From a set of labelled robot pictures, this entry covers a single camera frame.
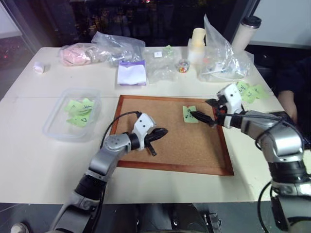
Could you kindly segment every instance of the plastic bag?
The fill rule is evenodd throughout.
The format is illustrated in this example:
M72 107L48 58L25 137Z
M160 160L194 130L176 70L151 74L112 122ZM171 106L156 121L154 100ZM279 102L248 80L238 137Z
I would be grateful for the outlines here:
M96 32L91 42L109 54L107 60L113 66L118 66L119 61L142 61L146 46L142 40L100 32Z
M60 62L65 66L84 66L104 62L108 53L91 43L77 43L61 47L58 53Z
M235 54L230 43L210 24L206 15L204 26L207 47L199 79L204 82L229 82L249 75L254 56L245 51Z
M163 49L145 49L146 74L149 83L160 80L174 81L177 78L174 50L167 46Z

